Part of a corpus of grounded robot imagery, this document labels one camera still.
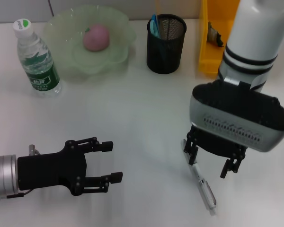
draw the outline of yellow bin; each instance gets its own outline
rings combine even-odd
[[[239,2],[240,0],[202,0],[199,20],[201,47],[198,69],[210,78],[216,78],[225,47],[217,47],[206,41],[208,22],[211,22],[212,27],[219,32],[225,46]]]

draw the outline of table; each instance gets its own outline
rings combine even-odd
[[[158,75],[146,65],[147,21],[131,21],[137,40],[129,59],[90,79],[64,79],[52,99],[34,95],[17,58],[12,24],[0,24],[0,155],[54,153],[67,140],[97,136],[113,152],[87,154],[87,176],[123,171],[108,193],[74,197],[63,186],[0,202],[0,227],[274,227],[284,225],[284,140],[271,152],[246,152],[237,174],[221,179],[225,158],[198,152],[217,199],[210,216],[180,142],[190,129],[197,20],[186,20],[180,68]],[[37,33],[44,23],[34,23]],[[284,106],[284,44],[263,92]]]

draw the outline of plastic bottle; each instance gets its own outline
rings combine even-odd
[[[41,97],[58,95],[62,85],[47,45],[27,19],[15,21],[13,28],[18,38],[18,57],[33,88]]]

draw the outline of pen holder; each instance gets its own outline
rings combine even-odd
[[[150,31],[147,24],[147,66],[159,74],[168,74],[179,68],[186,24],[183,19],[172,14],[160,14],[160,38]]]

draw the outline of bottle label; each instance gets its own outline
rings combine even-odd
[[[26,73],[33,88],[37,91],[48,91],[56,87],[60,81],[58,73],[54,65],[41,74]]]

